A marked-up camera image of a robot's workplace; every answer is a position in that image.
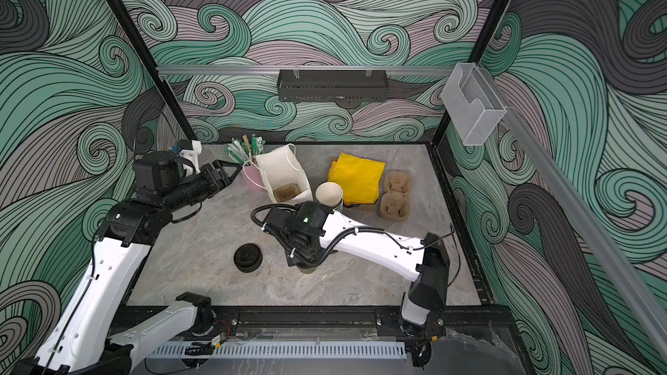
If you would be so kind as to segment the stack of black cup lids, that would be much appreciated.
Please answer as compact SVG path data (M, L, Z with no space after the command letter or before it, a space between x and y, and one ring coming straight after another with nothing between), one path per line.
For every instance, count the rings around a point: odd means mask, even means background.
M234 252L234 265L240 272L245 274L255 272L262 265L262 261L262 251L254 243L244 244Z

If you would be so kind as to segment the stack of green paper cups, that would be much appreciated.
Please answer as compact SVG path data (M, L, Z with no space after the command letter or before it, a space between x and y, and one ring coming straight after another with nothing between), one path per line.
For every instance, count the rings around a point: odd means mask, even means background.
M335 182L324 182L315 191L316 201L339 212L344 205L343 196L342 187Z

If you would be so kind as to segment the yellow paper napkin stack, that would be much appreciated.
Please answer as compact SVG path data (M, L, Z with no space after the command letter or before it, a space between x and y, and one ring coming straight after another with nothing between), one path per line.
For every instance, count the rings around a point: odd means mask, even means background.
M332 162L328 182L338 184L343 190L347 206L375 204L380 197L380 180L386 164L341 153Z

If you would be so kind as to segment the white green paper bag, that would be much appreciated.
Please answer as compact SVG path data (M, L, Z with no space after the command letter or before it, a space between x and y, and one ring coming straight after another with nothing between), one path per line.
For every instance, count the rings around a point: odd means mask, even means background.
M259 155L256 164L262 172L265 189L273 203L278 203L274 198L273 190L285 184L297 184L302 191L295 199L285 204L295 205L313 200L306 172L296 158L295 145L290 143Z

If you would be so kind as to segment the green paper cup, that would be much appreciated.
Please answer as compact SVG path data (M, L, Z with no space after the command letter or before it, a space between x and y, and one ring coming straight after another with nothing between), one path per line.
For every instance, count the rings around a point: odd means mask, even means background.
M317 267L298 267L298 269L303 274L312 274Z

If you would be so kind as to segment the brown pulp cup carrier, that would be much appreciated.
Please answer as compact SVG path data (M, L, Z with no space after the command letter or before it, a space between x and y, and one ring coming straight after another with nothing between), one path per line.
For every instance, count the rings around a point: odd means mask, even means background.
M285 184L280 187L276 187L273 190L274 198L278 203L292 201L301 192L302 191L297 184Z
M404 222L411 213L411 176L398 170L388 171L383 181L383 189L384 193L380 197L380 217L390 222Z

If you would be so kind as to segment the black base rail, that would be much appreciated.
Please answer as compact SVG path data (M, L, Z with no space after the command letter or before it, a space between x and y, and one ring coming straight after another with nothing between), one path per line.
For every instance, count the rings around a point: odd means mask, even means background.
M446 328L510 326L512 313L502 306L447 307L431 312L424 326L401 318L398 306L213 306L212 328L179 333L186 339L227 333L239 337L252 329L368 329L380 337L425 337Z

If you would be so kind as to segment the black cage frame post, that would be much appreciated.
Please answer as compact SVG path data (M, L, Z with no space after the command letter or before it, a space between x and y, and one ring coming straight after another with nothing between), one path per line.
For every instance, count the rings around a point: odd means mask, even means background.
M143 41L137 26L133 23L130 13L126 9L122 0L105 0L111 11L113 12L116 20L120 24L123 32L126 34L130 40L135 53L137 53L140 61L142 62L146 71L148 71L152 83L154 83L159 95L165 102L168 110L174 116L176 123L181 128L185 137L189 140L196 140L197 136L194 132L192 126L189 123L189 120L185 116L178 100L176 99L175 93L173 92L170 84L161 79L157 71L157 63L152 54L149 51L148 46Z

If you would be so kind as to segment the pink holder cup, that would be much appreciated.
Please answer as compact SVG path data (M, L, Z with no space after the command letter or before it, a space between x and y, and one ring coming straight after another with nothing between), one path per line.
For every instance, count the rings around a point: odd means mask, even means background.
M247 162L242 167L242 177L249 190L264 191L265 186L262 179L262 172L255 164Z

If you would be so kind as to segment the black wall shelf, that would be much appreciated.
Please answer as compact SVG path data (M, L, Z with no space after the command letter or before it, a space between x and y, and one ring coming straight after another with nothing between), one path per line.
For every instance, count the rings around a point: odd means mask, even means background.
M277 79L283 102L384 102L389 92L385 71L302 71L296 76L282 70Z

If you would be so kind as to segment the aluminium wall rail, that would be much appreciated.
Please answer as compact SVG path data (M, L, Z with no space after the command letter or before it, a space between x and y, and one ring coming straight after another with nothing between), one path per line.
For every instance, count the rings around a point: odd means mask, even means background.
M359 71L370 75L375 71L385 71L388 76L442 77L450 76L453 66L331 66L331 65L213 65L213 64L170 64L158 65L160 76L278 76L282 70L292 71L299 76L302 71Z

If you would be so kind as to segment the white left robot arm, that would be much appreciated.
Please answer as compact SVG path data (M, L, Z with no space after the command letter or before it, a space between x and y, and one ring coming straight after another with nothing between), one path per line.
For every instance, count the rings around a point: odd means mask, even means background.
M174 214L228 187L228 161L199 165L196 151L152 152L133 162L135 190L109 210L92 241L92 258L75 297L34 357L15 374L129 374L180 333L207 333L215 316L207 296L184 293L165 310L109 335L111 323L140 265Z

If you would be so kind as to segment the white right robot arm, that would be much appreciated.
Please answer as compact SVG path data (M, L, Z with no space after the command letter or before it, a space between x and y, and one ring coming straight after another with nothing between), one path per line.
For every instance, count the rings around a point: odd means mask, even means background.
M315 201L260 206L251 211L250 218L281 245L290 267L316 268L333 252L342 252L409 281L398 318L401 331L409 337L425 333L427 318L446 308L450 259L444 239L454 235L454 230L424 238L392 234Z

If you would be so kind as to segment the clear acrylic wall pocket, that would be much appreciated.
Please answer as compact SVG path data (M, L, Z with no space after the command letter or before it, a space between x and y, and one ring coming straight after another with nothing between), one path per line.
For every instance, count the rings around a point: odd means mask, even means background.
M474 62L455 65L440 97L467 147L482 146L507 112L493 76Z

